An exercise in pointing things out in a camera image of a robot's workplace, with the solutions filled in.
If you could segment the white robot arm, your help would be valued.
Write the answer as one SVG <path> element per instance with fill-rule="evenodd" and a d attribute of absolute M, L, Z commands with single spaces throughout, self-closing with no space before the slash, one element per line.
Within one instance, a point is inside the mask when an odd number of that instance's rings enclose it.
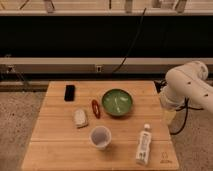
<path fill-rule="evenodd" d="M 161 89 L 159 99 L 164 109 L 163 118 L 167 124 L 174 119 L 175 110 L 186 98 L 213 114 L 213 86 L 206 83 L 208 68 L 201 61 L 192 61 L 170 69 Z"/>

